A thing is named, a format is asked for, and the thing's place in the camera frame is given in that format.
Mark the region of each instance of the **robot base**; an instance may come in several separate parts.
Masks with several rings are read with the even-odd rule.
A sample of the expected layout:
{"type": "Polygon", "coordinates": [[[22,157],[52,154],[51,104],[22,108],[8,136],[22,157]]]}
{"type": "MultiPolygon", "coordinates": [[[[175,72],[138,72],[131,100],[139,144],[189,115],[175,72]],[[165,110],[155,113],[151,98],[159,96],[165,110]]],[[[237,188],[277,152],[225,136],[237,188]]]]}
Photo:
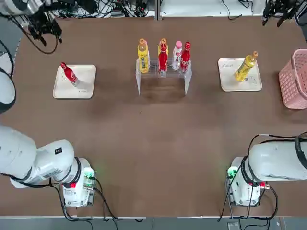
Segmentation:
{"type": "Polygon", "coordinates": [[[78,182],[70,184],[70,187],[63,185],[65,204],[68,207],[93,205],[95,180],[89,179],[89,177],[94,177],[95,173],[86,159],[79,158],[79,161],[81,163],[81,174],[78,182]]]}
{"type": "MultiPolygon", "coordinates": [[[[239,168],[243,157],[236,157],[232,163],[231,167],[228,169],[228,179],[226,181],[226,188],[229,188],[229,185],[232,179],[229,178],[229,175],[234,176],[239,168]]],[[[237,172],[236,177],[233,179],[230,191],[229,191],[229,201],[234,203],[236,206],[257,206],[259,204],[260,197],[260,186],[252,188],[251,185],[245,182],[242,176],[241,169],[237,172]]]]}

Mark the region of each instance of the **pink basket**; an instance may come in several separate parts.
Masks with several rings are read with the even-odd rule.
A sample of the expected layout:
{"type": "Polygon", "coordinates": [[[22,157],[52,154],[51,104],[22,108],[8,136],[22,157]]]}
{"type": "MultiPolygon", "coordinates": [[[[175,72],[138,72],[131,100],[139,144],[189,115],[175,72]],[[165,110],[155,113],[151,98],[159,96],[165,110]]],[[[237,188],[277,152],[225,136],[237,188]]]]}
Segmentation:
{"type": "Polygon", "coordinates": [[[283,103],[289,109],[307,108],[307,49],[298,49],[279,72],[283,103]]]}

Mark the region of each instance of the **bottle rack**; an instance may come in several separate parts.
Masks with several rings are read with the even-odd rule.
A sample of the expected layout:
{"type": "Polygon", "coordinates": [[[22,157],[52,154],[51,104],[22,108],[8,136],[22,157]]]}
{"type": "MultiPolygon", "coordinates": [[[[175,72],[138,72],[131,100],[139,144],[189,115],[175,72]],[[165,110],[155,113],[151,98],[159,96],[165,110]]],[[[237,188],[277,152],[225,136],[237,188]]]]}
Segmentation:
{"type": "Polygon", "coordinates": [[[192,77],[192,65],[189,62],[188,69],[185,73],[182,73],[180,69],[174,70],[172,68],[172,60],[167,61],[167,72],[165,77],[159,76],[159,67],[157,60],[150,60],[150,65],[147,73],[141,73],[139,66],[139,59],[136,60],[135,64],[135,77],[138,85],[139,95],[141,94],[141,79],[142,78],[183,78],[185,85],[185,95],[187,95],[189,84],[192,77]]]}

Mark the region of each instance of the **yellow bottle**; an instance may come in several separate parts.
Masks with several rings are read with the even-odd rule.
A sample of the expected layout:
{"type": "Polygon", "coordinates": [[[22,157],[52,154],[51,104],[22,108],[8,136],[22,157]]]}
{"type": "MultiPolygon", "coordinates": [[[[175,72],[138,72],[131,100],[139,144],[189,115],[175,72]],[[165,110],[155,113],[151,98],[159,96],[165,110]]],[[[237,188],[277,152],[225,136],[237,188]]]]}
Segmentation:
{"type": "Polygon", "coordinates": [[[168,45],[166,43],[166,39],[165,38],[162,38],[159,45],[158,45],[158,56],[160,55],[161,53],[161,44],[164,43],[166,45],[166,54],[168,55],[168,45]]]}
{"type": "Polygon", "coordinates": [[[148,66],[148,49],[147,44],[143,38],[140,39],[138,45],[138,56],[139,56],[139,67],[141,73],[147,73],[149,66],[148,66]]]}
{"type": "Polygon", "coordinates": [[[258,52],[254,51],[253,54],[247,55],[243,61],[240,68],[236,71],[235,76],[237,81],[243,81],[250,71],[256,64],[256,58],[258,57],[258,52]]]}

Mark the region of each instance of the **brown table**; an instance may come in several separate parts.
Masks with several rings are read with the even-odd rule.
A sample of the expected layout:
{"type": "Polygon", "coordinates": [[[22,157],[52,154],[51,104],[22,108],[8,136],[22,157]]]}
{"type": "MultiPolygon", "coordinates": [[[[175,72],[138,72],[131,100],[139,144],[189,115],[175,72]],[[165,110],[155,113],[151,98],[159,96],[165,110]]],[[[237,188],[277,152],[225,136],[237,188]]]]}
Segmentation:
{"type": "MultiPolygon", "coordinates": [[[[225,197],[225,174],[234,157],[245,155],[257,133],[295,135],[307,129],[307,111],[283,105],[278,72],[297,48],[306,47],[292,22],[280,28],[260,17],[83,19],[59,21],[63,44],[50,56],[23,38],[16,57],[16,105],[0,121],[35,140],[38,147],[67,139],[75,155],[87,158],[113,212],[119,216],[218,216],[225,197]],[[183,82],[135,79],[137,43],[149,43],[151,58],[162,37],[170,49],[177,39],[191,42],[193,76],[183,82]],[[217,60],[259,52],[260,92],[225,93],[217,60]],[[94,64],[90,100],[52,97],[60,62],[94,64]]],[[[49,49],[54,38],[47,37],[49,49]]],[[[0,216],[62,215],[53,189],[16,189],[0,177],[0,216]]],[[[279,196],[279,216],[306,216],[307,182],[270,183],[279,196]]],[[[73,209],[101,216],[94,208],[73,209]]],[[[270,215],[269,195],[252,215],[270,215]]],[[[235,209],[245,214],[246,209],[235,209]]]]}

